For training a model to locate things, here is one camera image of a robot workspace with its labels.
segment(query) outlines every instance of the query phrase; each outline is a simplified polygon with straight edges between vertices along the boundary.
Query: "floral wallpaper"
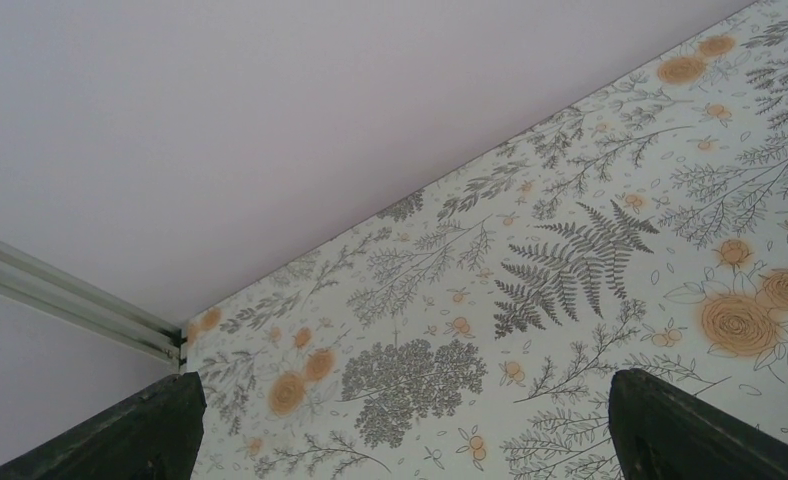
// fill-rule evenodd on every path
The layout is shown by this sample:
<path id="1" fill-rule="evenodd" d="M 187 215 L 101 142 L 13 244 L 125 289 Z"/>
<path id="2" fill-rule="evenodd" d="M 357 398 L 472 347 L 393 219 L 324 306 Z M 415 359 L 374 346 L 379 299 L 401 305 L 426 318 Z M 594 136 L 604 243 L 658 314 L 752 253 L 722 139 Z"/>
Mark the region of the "floral wallpaper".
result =
<path id="1" fill-rule="evenodd" d="M 193 319 L 195 478 L 620 479 L 613 372 L 788 444 L 788 1 Z"/>

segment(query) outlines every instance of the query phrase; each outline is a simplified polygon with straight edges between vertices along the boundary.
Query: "white ceiling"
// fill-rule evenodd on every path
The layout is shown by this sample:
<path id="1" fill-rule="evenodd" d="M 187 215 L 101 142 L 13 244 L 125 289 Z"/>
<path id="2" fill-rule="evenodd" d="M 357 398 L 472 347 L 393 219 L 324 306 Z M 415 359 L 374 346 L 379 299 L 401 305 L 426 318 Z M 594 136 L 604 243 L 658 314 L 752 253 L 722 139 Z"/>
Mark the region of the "white ceiling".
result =
<path id="1" fill-rule="evenodd" d="M 0 239 L 174 322 L 750 0 L 0 0 Z"/>

